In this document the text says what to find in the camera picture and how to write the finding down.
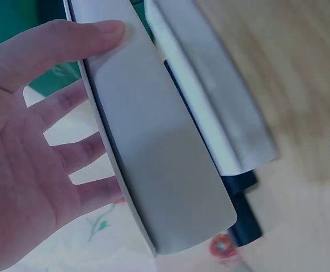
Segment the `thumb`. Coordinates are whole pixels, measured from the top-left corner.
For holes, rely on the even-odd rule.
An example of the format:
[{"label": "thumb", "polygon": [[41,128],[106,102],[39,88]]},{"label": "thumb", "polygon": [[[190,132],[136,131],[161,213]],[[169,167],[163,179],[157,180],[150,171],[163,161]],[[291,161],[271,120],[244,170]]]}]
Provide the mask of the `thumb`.
[{"label": "thumb", "polygon": [[0,44],[0,130],[15,109],[13,94],[60,62],[106,53],[125,32],[117,20],[77,24],[55,20]]}]

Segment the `green surface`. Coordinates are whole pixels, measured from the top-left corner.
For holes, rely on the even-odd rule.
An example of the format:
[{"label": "green surface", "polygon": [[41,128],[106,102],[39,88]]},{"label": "green surface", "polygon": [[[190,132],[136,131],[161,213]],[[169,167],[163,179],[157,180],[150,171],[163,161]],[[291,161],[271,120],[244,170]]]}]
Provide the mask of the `green surface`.
[{"label": "green surface", "polygon": [[[152,37],[145,19],[143,0],[131,0]],[[49,20],[65,18],[62,0],[0,0],[0,43]],[[34,80],[30,86],[44,96],[81,77],[77,63],[63,63]]]}]

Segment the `fingernail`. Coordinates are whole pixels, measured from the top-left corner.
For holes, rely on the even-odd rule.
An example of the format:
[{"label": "fingernail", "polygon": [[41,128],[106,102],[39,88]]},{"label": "fingernail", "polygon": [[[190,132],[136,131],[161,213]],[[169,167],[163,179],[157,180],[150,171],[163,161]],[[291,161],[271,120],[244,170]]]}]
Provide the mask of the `fingernail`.
[{"label": "fingernail", "polygon": [[120,20],[108,20],[94,23],[94,25],[105,34],[115,34],[125,27],[124,22]]}]

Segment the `curved plastic cover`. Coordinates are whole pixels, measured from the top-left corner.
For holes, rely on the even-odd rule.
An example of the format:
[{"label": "curved plastic cover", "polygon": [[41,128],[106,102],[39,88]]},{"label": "curved plastic cover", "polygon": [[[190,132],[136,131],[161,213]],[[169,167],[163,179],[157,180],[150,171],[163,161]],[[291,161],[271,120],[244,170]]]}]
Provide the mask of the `curved plastic cover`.
[{"label": "curved plastic cover", "polygon": [[233,225],[217,169],[130,2],[72,0],[67,13],[79,23],[127,25],[121,48],[80,66],[117,179],[154,255]]}]

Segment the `wooden table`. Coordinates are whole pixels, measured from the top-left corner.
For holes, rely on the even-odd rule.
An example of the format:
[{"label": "wooden table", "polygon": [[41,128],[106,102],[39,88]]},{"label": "wooden table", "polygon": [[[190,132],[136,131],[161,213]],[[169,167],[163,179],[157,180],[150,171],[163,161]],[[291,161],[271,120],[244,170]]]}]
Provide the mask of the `wooden table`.
[{"label": "wooden table", "polygon": [[254,271],[330,271],[330,0],[198,0],[280,150],[249,194]]}]

